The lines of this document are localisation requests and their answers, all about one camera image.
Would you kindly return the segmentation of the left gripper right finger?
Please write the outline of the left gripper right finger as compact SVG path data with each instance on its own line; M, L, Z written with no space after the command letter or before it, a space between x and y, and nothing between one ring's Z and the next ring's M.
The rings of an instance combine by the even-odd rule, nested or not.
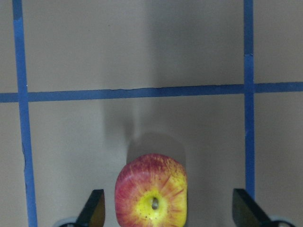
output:
M233 189L232 218L237 227L275 226L275 223L244 189Z

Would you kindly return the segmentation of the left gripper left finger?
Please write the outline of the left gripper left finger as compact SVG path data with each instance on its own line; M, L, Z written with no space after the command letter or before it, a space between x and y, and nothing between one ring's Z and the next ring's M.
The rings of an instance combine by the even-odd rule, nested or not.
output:
M77 227L103 227L105 223L105 195L103 189L93 190L76 219Z

